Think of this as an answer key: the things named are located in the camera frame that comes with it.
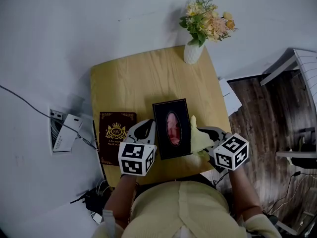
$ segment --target person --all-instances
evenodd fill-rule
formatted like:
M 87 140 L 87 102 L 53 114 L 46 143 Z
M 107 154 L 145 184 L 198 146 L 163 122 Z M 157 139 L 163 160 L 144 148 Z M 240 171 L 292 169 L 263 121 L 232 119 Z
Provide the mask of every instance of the person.
M 123 175 L 105 205 L 104 221 L 93 238 L 280 238 L 262 213 L 244 168 L 229 171 L 229 177 L 237 221 L 230 216 L 223 195 L 207 179 L 209 184 L 183 178 L 145 186 L 132 204 L 136 176 Z

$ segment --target white chair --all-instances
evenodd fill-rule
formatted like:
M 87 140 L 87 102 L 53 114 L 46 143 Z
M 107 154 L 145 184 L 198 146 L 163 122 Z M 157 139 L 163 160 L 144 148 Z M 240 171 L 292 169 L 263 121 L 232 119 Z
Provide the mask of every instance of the white chair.
M 286 70 L 291 64 L 295 61 L 297 62 L 298 69 L 300 70 L 309 96 L 311 107 L 314 114 L 314 124 L 313 128 L 306 128 L 305 131 L 317 131 L 317 53 L 299 49 L 293 49 L 293 56 L 287 60 L 283 65 L 273 71 L 269 76 L 263 79 L 260 84 L 265 85 L 270 82 L 272 79 L 281 74 Z M 276 155 L 279 157 L 291 157 L 291 158 L 307 158 L 307 159 L 316 159 L 317 158 L 317 149 L 314 152 L 285 152 L 278 151 Z

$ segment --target yellow cloth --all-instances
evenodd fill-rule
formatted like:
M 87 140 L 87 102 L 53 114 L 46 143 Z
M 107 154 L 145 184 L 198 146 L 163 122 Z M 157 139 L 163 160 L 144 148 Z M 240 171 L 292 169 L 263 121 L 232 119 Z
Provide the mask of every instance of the yellow cloth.
M 201 151 L 206 149 L 207 147 L 211 147 L 214 145 L 214 142 L 209 138 L 207 133 L 199 131 L 197 129 L 196 117 L 192 116 L 190 119 L 190 127 L 191 127 L 191 139 L 190 139 L 190 152 L 195 155 L 203 154 Z
M 281 238 L 263 214 L 245 226 L 266 238 Z M 93 238 L 107 238 L 105 226 Z M 123 231 L 116 225 L 116 238 L 246 238 L 246 229 L 229 215 L 224 197 L 215 189 L 195 181 L 172 181 L 143 192 L 133 203 L 131 223 Z

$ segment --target flower vase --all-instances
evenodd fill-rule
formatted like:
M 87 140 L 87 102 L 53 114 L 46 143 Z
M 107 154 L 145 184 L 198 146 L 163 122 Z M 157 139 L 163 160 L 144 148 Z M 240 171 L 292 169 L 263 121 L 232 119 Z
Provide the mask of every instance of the flower vase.
M 195 45 L 188 45 L 186 44 L 185 50 L 184 50 L 184 61 L 188 64 L 196 63 L 202 54 L 202 51 L 204 49 L 204 44 L 199 47 L 197 44 Z

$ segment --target wall outlet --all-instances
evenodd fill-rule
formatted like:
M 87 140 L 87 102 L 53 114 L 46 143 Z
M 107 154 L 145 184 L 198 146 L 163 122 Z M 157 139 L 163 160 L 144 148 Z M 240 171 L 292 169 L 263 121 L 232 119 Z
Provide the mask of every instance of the wall outlet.
M 50 116 L 55 119 L 63 120 L 63 113 L 52 109 L 50 110 Z

